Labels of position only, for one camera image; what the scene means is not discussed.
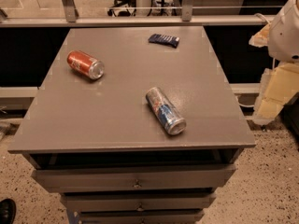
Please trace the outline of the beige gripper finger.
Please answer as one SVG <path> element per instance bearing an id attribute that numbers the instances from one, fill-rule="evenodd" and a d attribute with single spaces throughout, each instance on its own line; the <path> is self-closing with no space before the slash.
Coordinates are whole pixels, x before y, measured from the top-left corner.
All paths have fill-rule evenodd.
<path id="1" fill-rule="evenodd" d="M 299 63 L 280 62 L 274 69 L 266 68 L 254 104 L 253 122 L 258 125 L 272 122 L 298 92 Z"/>

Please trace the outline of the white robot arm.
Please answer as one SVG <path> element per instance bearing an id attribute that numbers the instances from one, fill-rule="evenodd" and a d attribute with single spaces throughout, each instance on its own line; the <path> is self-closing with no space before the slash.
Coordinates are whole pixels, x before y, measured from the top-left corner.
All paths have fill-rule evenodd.
<path id="1" fill-rule="evenodd" d="M 268 47 L 269 56 L 278 61 L 278 66 L 264 70 L 254 104 L 253 122 L 267 125 L 299 92 L 299 0 L 288 0 L 249 44 Z"/>

